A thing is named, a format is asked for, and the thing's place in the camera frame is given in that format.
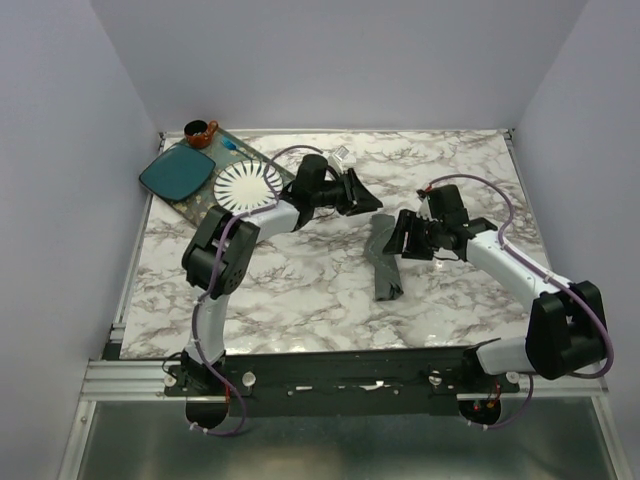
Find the grey cloth napkin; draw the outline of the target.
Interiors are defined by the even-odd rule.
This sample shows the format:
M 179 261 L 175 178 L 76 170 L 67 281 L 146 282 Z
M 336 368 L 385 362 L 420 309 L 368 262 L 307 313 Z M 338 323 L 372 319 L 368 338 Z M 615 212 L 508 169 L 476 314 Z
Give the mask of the grey cloth napkin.
M 374 214 L 370 225 L 364 256 L 374 269 L 374 299 L 377 302 L 397 300 L 404 294 L 397 262 L 394 255 L 383 252 L 395 227 L 394 217 Z

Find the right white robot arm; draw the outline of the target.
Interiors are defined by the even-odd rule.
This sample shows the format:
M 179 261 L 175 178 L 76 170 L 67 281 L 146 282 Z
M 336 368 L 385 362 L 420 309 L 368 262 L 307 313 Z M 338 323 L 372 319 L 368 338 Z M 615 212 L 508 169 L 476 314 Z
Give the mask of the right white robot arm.
M 600 290 L 591 282 L 572 282 L 507 242 L 489 220 L 470 218 L 455 185 L 420 191 L 418 211 L 402 210 L 383 251 L 413 260 L 431 260 L 440 250 L 485 272 L 513 295 L 529 314 L 523 337 L 490 340 L 471 349 L 460 379 L 480 392 L 508 372 L 537 374 L 547 380 L 583 376 L 600 364 L 595 377 L 612 367 L 613 347 L 606 328 Z

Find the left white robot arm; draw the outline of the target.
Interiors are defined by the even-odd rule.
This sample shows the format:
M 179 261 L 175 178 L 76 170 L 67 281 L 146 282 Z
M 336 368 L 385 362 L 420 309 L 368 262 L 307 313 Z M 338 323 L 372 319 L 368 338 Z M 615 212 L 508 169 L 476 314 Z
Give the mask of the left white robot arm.
M 266 205 L 233 213 L 220 205 L 209 209 L 182 258 L 187 282 L 200 288 L 191 318 L 190 338 L 181 364 L 187 382 L 201 395 L 220 383 L 235 391 L 216 363 L 225 353 L 224 324 L 230 296 L 242 283 L 255 247 L 276 235 L 295 232 L 318 208 L 333 208 L 342 216 L 375 212 L 383 203 L 360 181 L 354 169 L 326 177 L 328 160 L 319 154 L 303 157 L 295 178 Z

